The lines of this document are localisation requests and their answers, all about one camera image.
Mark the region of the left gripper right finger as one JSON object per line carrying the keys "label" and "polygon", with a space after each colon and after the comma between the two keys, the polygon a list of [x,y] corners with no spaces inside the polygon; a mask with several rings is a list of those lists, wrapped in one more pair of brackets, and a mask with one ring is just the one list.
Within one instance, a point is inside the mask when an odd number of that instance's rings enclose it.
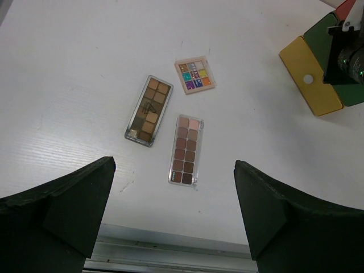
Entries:
{"label": "left gripper right finger", "polygon": [[234,180],[259,272],[362,272],[363,211],[311,196],[244,161]]}

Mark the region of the green drawer box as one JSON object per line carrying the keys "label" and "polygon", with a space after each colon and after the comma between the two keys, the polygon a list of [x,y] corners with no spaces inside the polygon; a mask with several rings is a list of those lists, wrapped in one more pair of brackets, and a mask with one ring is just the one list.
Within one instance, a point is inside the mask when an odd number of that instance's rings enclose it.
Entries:
{"label": "green drawer box", "polygon": [[[335,26],[338,22],[336,13],[332,11],[304,34],[305,42],[323,70],[326,70],[332,43],[332,37],[328,34],[327,28]],[[334,85],[333,88],[344,106],[363,103],[363,85]]]}

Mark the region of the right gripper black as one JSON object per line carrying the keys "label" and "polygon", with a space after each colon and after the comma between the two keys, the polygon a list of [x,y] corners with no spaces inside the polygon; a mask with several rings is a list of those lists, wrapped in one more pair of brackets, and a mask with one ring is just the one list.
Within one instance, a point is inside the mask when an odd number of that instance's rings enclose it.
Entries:
{"label": "right gripper black", "polygon": [[323,82],[331,85],[363,85],[363,31],[349,27],[344,21],[327,28],[332,37]]}

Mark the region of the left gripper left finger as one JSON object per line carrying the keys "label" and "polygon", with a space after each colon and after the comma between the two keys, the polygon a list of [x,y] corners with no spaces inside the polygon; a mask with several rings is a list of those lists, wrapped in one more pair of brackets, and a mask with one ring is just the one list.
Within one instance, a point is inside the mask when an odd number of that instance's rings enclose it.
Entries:
{"label": "left gripper left finger", "polygon": [[102,157],[1,199],[1,272],[81,272],[93,253],[115,174]]}

